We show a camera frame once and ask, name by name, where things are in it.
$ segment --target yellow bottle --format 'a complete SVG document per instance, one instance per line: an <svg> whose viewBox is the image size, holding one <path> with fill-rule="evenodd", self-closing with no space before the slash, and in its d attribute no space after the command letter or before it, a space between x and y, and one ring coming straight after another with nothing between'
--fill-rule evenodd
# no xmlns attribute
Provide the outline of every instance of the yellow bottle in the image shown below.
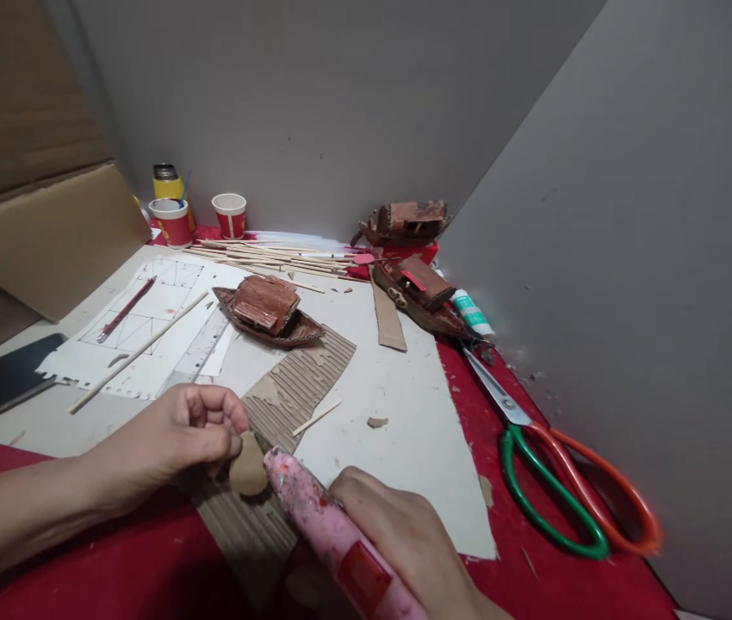
<svg viewBox="0 0 732 620"><path fill-rule="evenodd" d="M181 200L185 184L179 178L177 169L171 164L155 164L153 166L153 193L157 198L172 198L173 200ZM194 222L194 209L191 208L191 201L185 196L185 201L189 204L188 208L188 228L191 232L196 228Z"/></svg>

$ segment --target red paper cup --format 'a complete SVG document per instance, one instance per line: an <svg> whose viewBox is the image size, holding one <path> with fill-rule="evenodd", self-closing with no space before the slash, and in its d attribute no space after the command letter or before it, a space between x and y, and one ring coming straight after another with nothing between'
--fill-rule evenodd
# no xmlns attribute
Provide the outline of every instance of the red paper cup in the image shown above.
<svg viewBox="0 0 732 620"><path fill-rule="evenodd" d="M217 211L223 239L242 239L245 234L245 198L239 194L219 194L211 204Z"/></svg>
<svg viewBox="0 0 732 620"><path fill-rule="evenodd" d="M158 198L148 205L151 214L159 222L162 236L168 243L168 247L174 250L191 247L194 238L191 236L191 229L188 226L188 201L183 201L180 207L179 202L170 198Z"/></svg>

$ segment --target hand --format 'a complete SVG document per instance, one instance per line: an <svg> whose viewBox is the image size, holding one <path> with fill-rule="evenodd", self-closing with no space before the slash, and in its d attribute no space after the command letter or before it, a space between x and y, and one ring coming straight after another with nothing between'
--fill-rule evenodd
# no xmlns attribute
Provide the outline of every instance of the hand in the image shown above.
<svg viewBox="0 0 732 620"><path fill-rule="evenodd" d="M215 477L242 450L239 435L248 430L232 390L177 385L79 459L98 507L121 516L191 465L206 463Z"/></svg>
<svg viewBox="0 0 732 620"><path fill-rule="evenodd" d="M403 579L429 618L510 618L469 577L432 504L344 469L329 489Z"/></svg>

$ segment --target green scissor handle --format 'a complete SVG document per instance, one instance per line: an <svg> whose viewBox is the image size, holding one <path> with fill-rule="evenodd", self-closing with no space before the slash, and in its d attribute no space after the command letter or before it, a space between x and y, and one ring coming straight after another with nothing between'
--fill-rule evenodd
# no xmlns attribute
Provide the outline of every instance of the green scissor handle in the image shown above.
<svg viewBox="0 0 732 620"><path fill-rule="evenodd" d="M518 451L527 458L532 466L538 471L542 478L544 478L548 484L553 487L553 490L561 495L564 503L567 504L575 515L584 524L587 533L592 538L592 543L589 545L583 545L575 541L571 541L569 538L564 537L558 532L552 525L547 523L538 511L532 507L532 504L527 499L521 487L518 485L518 479L515 477L515 468L512 466L512 458L514 457L514 447L518 446ZM557 543L562 549L582 557L590 558L591 560L603 560L610 553L610 547L607 544L607 537L601 530L599 525L590 516L590 513L584 508L583 505L570 493L564 485L562 485L553 476L546 466L538 460L536 454L530 449L530 446L525 442L524 435L521 432L521 427L515 424L509 424L504 434L501 436L499 443L500 458L504 469L504 480L506 485L510 488L510 493L515 499L515 503L524 511L524 514L550 540Z"/></svg>

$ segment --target cardboard box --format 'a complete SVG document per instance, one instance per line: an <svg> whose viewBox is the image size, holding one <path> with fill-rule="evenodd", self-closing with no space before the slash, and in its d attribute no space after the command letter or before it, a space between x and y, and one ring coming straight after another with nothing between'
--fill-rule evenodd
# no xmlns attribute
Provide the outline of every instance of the cardboard box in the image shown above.
<svg viewBox="0 0 732 620"><path fill-rule="evenodd" d="M59 320L151 237L113 164L0 203L0 288Z"/></svg>
<svg viewBox="0 0 732 620"><path fill-rule="evenodd" d="M0 344L150 237L38 0L0 0Z"/></svg>
<svg viewBox="0 0 732 620"><path fill-rule="evenodd" d="M0 194L110 159L38 0L0 0Z"/></svg>

